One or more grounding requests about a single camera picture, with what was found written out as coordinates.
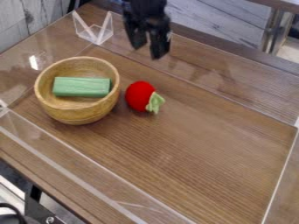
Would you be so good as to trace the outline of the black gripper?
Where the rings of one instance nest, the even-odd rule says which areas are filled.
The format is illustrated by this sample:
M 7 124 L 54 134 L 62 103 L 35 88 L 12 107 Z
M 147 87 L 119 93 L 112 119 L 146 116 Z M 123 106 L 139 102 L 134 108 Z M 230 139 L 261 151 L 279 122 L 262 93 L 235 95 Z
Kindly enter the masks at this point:
M 138 50 L 147 44 L 146 27 L 151 27 L 151 57 L 159 60 L 171 49 L 173 32 L 165 8 L 167 0 L 122 0 L 126 34 Z

